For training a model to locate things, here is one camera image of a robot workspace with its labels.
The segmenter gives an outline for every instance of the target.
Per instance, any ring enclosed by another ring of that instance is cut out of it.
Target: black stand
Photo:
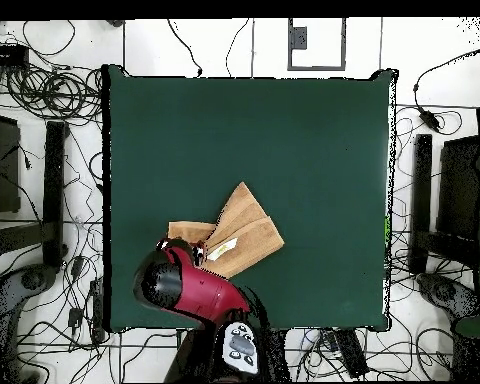
[[[42,243],[43,264],[29,265],[0,277],[0,382],[37,382],[38,373],[22,380],[17,363],[17,327],[27,300],[55,282],[67,254],[63,244],[64,122],[48,122],[44,173],[43,222],[0,230],[0,255]]]

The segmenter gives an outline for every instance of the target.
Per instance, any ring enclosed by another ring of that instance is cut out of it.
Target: power cord
[[[421,81],[421,79],[427,75],[429,72],[432,72],[436,69],[439,69],[445,65],[449,65],[451,63],[454,63],[456,62],[457,60],[459,59],[463,59],[463,58],[466,58],[466,57],[470,57],[470,56],[475,56],[477,54],[480,53],[480,48],[476,49],[476,50],[472,50],[470,52],[467,52],[467,53],[463,53],[461,55],[458,55],[456,57],[454,57],[453,59],[450,59],[440,65],[437,65],[437,66],[434,66],[428,70],[426,70],[425,72],[423,72],[419,77],[418,77],[418,80],[416,81],[416,84],[414,84],[414,87],[413,87],[413,92],[414,92],[414,102],[416,103],[416,107],[418,108],[418,111],[420,112],[420,118],[421,120],[427,125],[427,127],[429,127],[430,129],[434,130],[435,132],[437,132],[438,134],[443,134],[443,135],[451,135],[451,134],[445,134],[445,133],[442,133],[441,131],[439,131],[441,128],[440,128],[440,125],[439,125],[439,121],[436,117],[436,114],[428,111],[428,110],[425,110],[423,109],[422,106],[420,106],[420,104],[418,103],[418,96],[417,96],[417,93],[418,93],[418,89],[419,89],[419,83]]]
[[[245,26],[249,23],[249,20],[251,18],[247,18],[247,20],[245,21],[245,23],[240,27],[240,29],[236,32],[235,36],[233,37],[233,41],[231,41],[231,45],[229,46],[229,50],[228,50],[228,54],[226,55],[226,69],[228,71],[228,75],[231,77],[231,72],[229,72],[229,67],[228,67],[228,58],[229,58],[229,53],[231,53],[231,49],[233,48],[233,44],[235,44],[235,40],[236,40],[236,37],[238,36],[238,34],[240,33],[240,31],[242,31]]]
[[[171,24],[171,21],[169,19],[167,19],[167,23],[169,24],[169,28],[171,29],[174,36],[183,45],[183,47],[185,47],[188,50],[188,52],[190,53],[190,58],[192,59],[192,62],[194,63],[194,65],[196,65],[196,67],[197,67],[197,76],[200,77],[201,74],[203,73],[203,68],[201,68],[201,66],[199,66],[197,64],[196,60],[194,59],[194,54],[192,53],[192,50],[190,50],[190,47],[187,44],[185,44],[185,42],[180,38],[180,36],[176,33],[176,31],[174,31],[174,28],[173,28],[173,26]]]

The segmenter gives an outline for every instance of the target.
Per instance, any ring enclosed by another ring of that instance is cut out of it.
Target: brown cloth
[[[215,230],[215,224],[206,222],[177,221],[169,222],[167,237],[181,237],[188,243],[197,243],[206,240]]]
[[[207,256],[222,247],[224,253],[215,261],[207,257],[201,268],[226,278],[242,272],[284,245],[272,219],[266,215],[243,182],[226,202],[217,225],[170,222],[168,237],[181,237],[190,243],[204,241]],[[229,250],[223,247],[224,243],[234,239],[235,247]]]
[[[237,239],[236,246],[227,250],[215,261],[207,259],[201,266],[226,278],[239,274],[256,262],[280,249],[284,241],[270,217],[251,222],[235,231],[221,243],[209,248],[209,252],[220,248],[224,243]]]

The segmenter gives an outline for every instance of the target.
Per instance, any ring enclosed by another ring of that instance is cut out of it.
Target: green tabletop
[[[275,328],[382,326],[392,71],[369,80],[110,75],[110,326],[196,323],[136,303],[169,221],[215,222],[244,181],[285,245],[233,277]]]

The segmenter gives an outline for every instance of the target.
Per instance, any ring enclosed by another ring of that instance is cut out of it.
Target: black cable
[[[25,42],[27,43],[28,47],[34,51],[37,55],[41,55],[41,56],[55,56],[59,53],[62,53],[64,50],[66,50],[66,48],[71,44],[71,42],[73,41],[73,39],[75,38],[75,34],[76,34],[76,29],[75,29],[75,26],[71,23],[70,20],[68,20],[68,23],[69,25],[71,25],[71,28],[73,29],[73,34],[71,34],[71,38],[69,39],[69,41],[66,43],[66,45],[64,47],[62,47],[60,50],[57,50],[56,52],[54,53],[41,53],[40,51],[34,49],[32,47],[32,45],[30,44],[30,42],[28,41],[27,39],[27,35],[25,34],[25,27],[27,26],[27,24],[29,23],[30,21],[25,21],[25,23],[23,24],[23,38],[25,38]]]
[[[102,177],[98,177],[92,170],[92,161],[94,159],[96,159],[96,157],[98,157],[99,155],[103,155],[103,152],[98,152],[96,153],[90,160],[89,160],[89,166],[88,166],[88,169],[89,169],[89,172],[91,173],[91,175],[96,179],[96,180],[100,180],[100,181],[103,181],[103,178]]]
[[[50,370],[42,365],[39,365],[39,364],[34,364],[34,363],[30,363],[30,362],[26,362],[24,361],[23,359],[21,359],[19,356],[18,356],[18,361],[20,361],[21,363],[25,364],[25,365],[30,365],[32,367],[36,367],[36,368],[41,368],[42,370],[45,370],[46,371],[46,378],[44,380],[44,383],[43,384],[46,384],[48,383],[48,380],[50,379]]]
[[[114,373],[112,372],[112,349],[109,347],[108,348],[108,369],[110,372],[110,378],[112,379],[112,383],[116,384],[116,381],[114,380]]]
[[[167,23],[169,24],[169,28],[171,29],[172,33],[174,34],[174,36],[178,39],[178,41],[188,50],[188,52],[190,53],[190,58],[192,59],[192,62],[194,62],[194,65],[197,66],[197,76],[200,77],[201,74],[203,73],[203,68],[201,68],[201,66],[199,66],[196,62],[196,60],[194,59],[194,54],[192,53],[192,50],[190,50],[190,47],[187,46],[185,44],[185,42],[180,38],[180,36],[176,33],[176,31],[174,31],[174,28],[172,27],[172,24],[171,24],[171,21],[169,19],[167,19]]]
[[[124,383],[124,380],[126,379],[126,365],[128,365],[130,362],[133,362],[135,359],[137,359],[140,354],[144,351],[144,349],[146,348],[146,346],[148,345],[149,341],[153,338],[153,337],[176,337],[176,334],[152,334],[151,336],[149,336],[145,341],[144,341],[144,344],[142,345],[141,349],[139,350],[139,352],[137,352],[137,354],[131,358],[131,359],[128,359],[128,361],[126,361],[124,364],[123,364],[123,372],[122,372],[122,376],[121,376],[121,379],[119,380],[119,382],[121,384]]]
[[[235,36],[233,37],[233,41],[231,41],[231,45],[229,46],[229,50],[228,50],[228,54],[226,55],[226,69],[228,71],[228,75],[231,77],[231,72],[229,72],[229,67],[228,67],[228,58],[229,58],[229,53],[231,53],[231,49],[233,48],[233,44],[235,44],[235,40],[236,40],[236,37],[238,36],[238,34],[240,33],[240,31],[242,31],[245,26],[249,23],[249,20],[251,18],[247,18],[247,20],[245,21],[245,23],[240,27],[240,29],[236,32]]]
[[[119,383],[123,382],[123,377],[121,375],[121,353],[123,351],[123,333],[119,333]]]
[[[465,58],[465,57],[469,57],[469,56],[475,56],[477,55],[478,53],[480,53],[480,48],[476,49],[476,50],[472,50],[470,52],[467,52],[467,53],[462,53],[456,57],[454,57],[453,59],[450,59],[440,65],[437,65],[437,66],[434,66],[428,70],[426,70],[425,72],[423,72],[419,77],[418,77],[418,80],[416,81],[416,84],[414,84],[414,87],[413,87],[413,92],[414,92],[414,102],[416,103],[416,107],[418,108],[418,110],[423,114],[425,113],[425,110],[423,109],[423,107],[420,106],[420,104],[418,103],[418,97],[417,97],[417,93],[418,93],[418,89],[419,89],[419,83],[421,81],[421,79],[427,75],[429,72],[432,72],[436,69],[439,69],[445,65],[449,65],[450,63],[453,63],[453,62],[456,62],[457,60],[459,59],[462,59],[462,58]]]
[[[419,347],[420,338],[421,338],[424,334],[426,334],[426,333],[428,333],[428,332],[430,332],[430,331],[437,331],[437,332],[439,332],[439,333],[442,333],[442,334],[448,336],[450,339],[452,339],[452,341],[453,341],[453,336],[452,336],[450,333],[448,333],[447,331],[442,330],[441,328],[431,327],[431,328],[427,328],[427,329],[421,331],[421,332],[418,334],[418,336],[416,337],[416,356],[417,356],[417,359],[418,359],[418,364],[419,364],[419,366],[420,366],[421,371],[423,372],[423,374],[425,374],[425,377],[427,377],[427,379],[428,379],[429,381],[434,381],[434,380],[432,379],[432,377],[430,377],[430,375],[428,375],[428,373],[425,371],[425,368],[423,367],[423,363],[422,363],[423,360],[421,359],[422,353],[420,353],[420,347]]]

